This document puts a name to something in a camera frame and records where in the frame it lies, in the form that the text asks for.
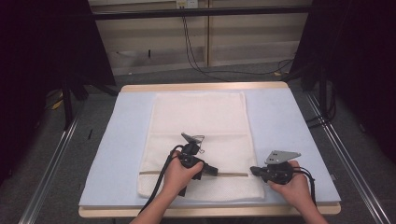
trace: hand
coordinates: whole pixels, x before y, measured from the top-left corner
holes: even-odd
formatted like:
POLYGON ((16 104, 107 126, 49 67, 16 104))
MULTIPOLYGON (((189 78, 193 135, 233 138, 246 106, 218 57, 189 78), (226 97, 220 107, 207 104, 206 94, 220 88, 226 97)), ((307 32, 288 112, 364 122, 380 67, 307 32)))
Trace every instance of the hand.
MULTIPOLYGON (((292 167, 300 166, 297 161, 289 161, 289 163, 292 167)), ((328 223, 312 201, 305 175, 294 173, 293 178, 286 185, 278 185, 271 181, 268 181, 268 184, 301 213, 307 224, 328 223)))
MULTIPOLYGON (((292 167, 299 167, 297 161, 289 161, 292 167)), ((272 181, 268 181, 271 189, 280 193, 285 200, 296 207, 301 208, 303 205, 307 205, 312 202, 311 194, 309 193, 309 187, 305 175, 294 173, 291 181, 286 185, 278 185, 272 181)))
MULTIPOLYGON (((178 154, 180 152, 175 151, 172 157, 176 157, 178 154)), ((201 161, 188 169, 181 164, 178 158, 172 159, 165 171, 162 192, 164 191, 176 197, 189 184, 192 177, 202 171, 203 168, 204 163, 201 161)))

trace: wall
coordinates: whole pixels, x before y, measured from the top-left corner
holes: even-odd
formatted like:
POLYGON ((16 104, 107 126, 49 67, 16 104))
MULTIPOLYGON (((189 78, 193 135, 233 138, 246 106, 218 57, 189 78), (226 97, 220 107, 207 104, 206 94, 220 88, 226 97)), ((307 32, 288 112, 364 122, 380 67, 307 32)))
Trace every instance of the wall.
MULTIPOLYGON (((174 9, 176 1, 91 0, 92 11, 174 9)), ((299 0, 199 0, 199 7, 310 5, 299 0)), ((187 18, 199 66, 277 62, 294 57, 307 14, 187 18)), ((181 18, 98 21, 114 75, 190 67, 181 18)))

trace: finger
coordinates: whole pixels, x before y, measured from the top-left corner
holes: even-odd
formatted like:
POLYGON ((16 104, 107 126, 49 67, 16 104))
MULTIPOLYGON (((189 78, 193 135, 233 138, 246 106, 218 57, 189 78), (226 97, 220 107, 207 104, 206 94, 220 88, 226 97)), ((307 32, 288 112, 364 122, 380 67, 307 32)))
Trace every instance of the finger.
POLYGON ((292 167, 300 167, 300 164, 299 164, 297 161, 289 161, 289 164, 290 164, 292 167))
POLYGON ((270 186, 271 189, 278 191, 279 186, 277 183, 272 182, 271 180, 267 181, 267 184, 270 186))
POLYGON ((180 155, 180 151, 179 150, 175 150, 174 153, 172 154, 172 157, 178 156, 180 155))
POLYGON ((192 166, 189 169, 189 172, 190 172, 191 175, 195 175, 198 172, 202 171, 203 168, 204 168, 204 163, 199 161, 198 163, 196 163, 194 166, 192 166))

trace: black pole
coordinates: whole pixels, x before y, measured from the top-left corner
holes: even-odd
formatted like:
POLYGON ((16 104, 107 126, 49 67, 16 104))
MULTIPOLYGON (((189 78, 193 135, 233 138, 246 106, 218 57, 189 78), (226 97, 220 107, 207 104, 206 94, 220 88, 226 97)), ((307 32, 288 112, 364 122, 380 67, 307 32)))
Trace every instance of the black pole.
POLYGON ((69 125, 72 123, 73 120, 73 107, 70 98, 70 88, 67 83, 66 75, 63 75, 62 77, 62 95, 64 97, 64 116, 65 116, 64 129, 67 130, 67 128, 69 127, 69 125))
POLYGON ((67 19, 75 20, 124 20, 149 19, 171 17, 200 17, 200 16, 231 16, 254 14, 290 14, 290 13, 323 13, 336 10, 335 6, 285 6, 285 7, 219 7, 219 8, 188 8, 145 11, 95 12, 83 15, 67 15, 67 19))
POLYGON ((319 78, 319 109, 321 112, 321 116, 327 120, 329 118, 327 113, 327 77, 326 70, 321 67, 320 69, 320 78, 319 78))

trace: human hand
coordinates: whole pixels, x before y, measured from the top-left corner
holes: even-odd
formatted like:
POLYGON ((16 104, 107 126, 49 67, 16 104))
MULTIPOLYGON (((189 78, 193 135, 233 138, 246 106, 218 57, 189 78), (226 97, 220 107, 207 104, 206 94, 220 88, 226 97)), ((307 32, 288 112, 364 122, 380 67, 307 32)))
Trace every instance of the human hand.
MULTIPOLYGON (((178 154, 180 152, 176 150, 172 157, 176 157, 178 154)), ((162 192, 176 197, 189 184, 192 177, 203 168, 204 163, 201 161, 188 169, 181 164, 178 158, 172 159, 165 171, 162 192)))
MULTIPOLYGON (((289 161, 292 167, 299 167, 297 161, 289 161)), ((294 173, 291 181, 286 185, 279 185, 268 181, 271 189, 280 193, 285 200, 300 210, 303 206, 313 203, 305 175, 294 173)))

